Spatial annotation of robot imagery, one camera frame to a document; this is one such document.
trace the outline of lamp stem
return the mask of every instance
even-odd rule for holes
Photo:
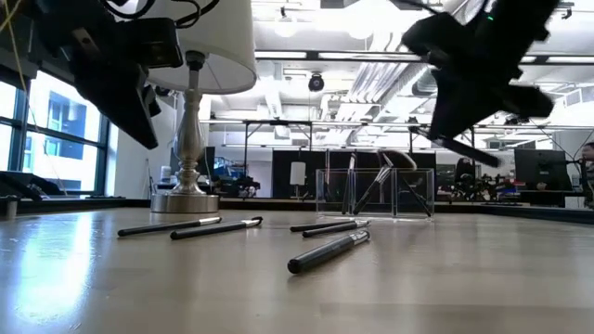
[[[187,90],[184,92],[184,116],[179,123],[179,128],[174,138],[174,154],[179,159],[178,184],[171,191],[177,195],[204,195],[198,187],[196,171],[199,159],[204,156],[204,140],[200,129],[198,112],[202,94],[198,90],[200,68],[204,55],[189,51],[186,55],[189,67],[189,80]]]

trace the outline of robot equipment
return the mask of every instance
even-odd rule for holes
[[[421,19],[402,42],[436,67],[438,93],[428,139],[495,167],[498,159],[453,138],[500,110],[520,119],[550,115],[550,98],[536,87],[510,81],[522,76],[518,65],[532,43],[548,38],[545,24],[560,0],[498,0],[488,13],[487,3],[466,25],[445,12]]]
[[[176,29],[191,27],[218,3],[200,8],[193,0],[175,0],[195,11],[177,20],[141,19],[155,1],[135,14],[121,13],[107,0],[32,0],[19,8],[35,21],[45,49],[66,57],[78,93],[146,148],[159,145],[150,118],[161,112],[147,84],[149,69],[182,66]]]
[[[127,1],[111,2],[122,6]],[[107,0],[32,0],[23,10],[36,21],[45,48],[67,56],[81,96],[146,148],[158,146],[150,118],[160,112],[155,91],[146,84],[149,69],[181,66],[175,30],[191,27],[218,3],[213,0],[200,8],[193,0],[175,0],[194,5],[196,11],[178,20],[141,19],[155,1],[148,0],[128,15]],[[414,0],[392,2],[425,6]],[[520,118],[550,115],[550,98],[535,87],[510,81],[522,75],[518,64],[532,43],[547,39],[545,24],[560,0],[498,0],[489,13],[487,3],[484,0],[466,25],[432,10],[436,14],[415,23],[402,41],[436,67],[437,103],[425,135],[470,158],[498,165],[497,158],[454,143],[453,138],[500,110]],[[110,13],[128,20],[116,21]]]

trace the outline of window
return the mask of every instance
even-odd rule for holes
[[[7,125],[0,125],[0,171],[8,170],[11,137],[12,128]]]
[[[23,171],[75,195],[102,195],[108,122],[76,88],[38,71],[25,78],[0,66],[0,171]]]
[[[76,88],[38,72],[31,81],[28,123],[90,141],[99,139],[101,114]]]
[[[23,171],[52,181],[60,188],[65,186],[66,190],[95,189],[96,147],[34,132],[27,133],[27,142]]]
[[[25,150],[23,155],[22,171],[30,173],[32,164],[32,145],[31,138],[28,136],[25,140]]]
[[[13,118],[15,115],[15,101],[17,88],[8,83],[0,82],[0,116]]]

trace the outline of black pen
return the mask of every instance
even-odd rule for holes
[[[242,220],[232,223],[224,223],[220,225],[204,226],[191,228],[186,230],[174,231],[171,233],[171,239],[179,240],[183,238],[193,238],[199,236],[206,236],[215,233],[222,233],[227,231],[235,231],[243,228],[257,226],[262,222],[262,217],[254,217],[249,220]]]
[[[126,237],[132,236],[142,233],[150,233],[150,232],[160,232],[160,231],[167,231],[173,230],[176,228],[189,228],[189,227],[198,227],[208,224],[216,224],[221,222],[221,217],[214,217],[214,218],[202,218],[195,221],[189,222],[181,222],[181,223],[172,223],[172,224],[159,224],[159,225],[149,225],[149,226],[141,226],[141,227],[132,227],[132,228],[125,228],[118,231],[118,236]]]
[[[334,222],[334,223],[295,225],[295,226],[291,226],[290,231],[291,232],[303,232],[303,231],[309,231],[309,230],[318,229],[318,228],[324,228],[324,227],[331,227],[331,226],[336,226],[336,225],[348,224],[348,223],[352,223],[352,222],[353,221],[348,220],[348,221],[340,221],[340,222]]]
[[[369,221],[356,221],[356,222],[346,223],[346,224],[342,224],[342,225],[318,228],[318,229],[311,230],[311,231],[304,231],[303,237],[310,238],[310,237],[319,236],[322,234],[349,231],[349,230],[357,229],[359,227],[364,227],[367,225],[369,225]]]
[[[368,231],[353,233],[350,236],[334,240],[289,260],[287,268],[293,274],[299,274],[350,250],[352,247],[369,240],[369,238],[370,234]]]

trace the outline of computer monitor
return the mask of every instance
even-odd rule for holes
[[[516,148],[514,156],[516,180],[525,182],[528,187],[545,183],[547,190],[572,190],[564,152]]]

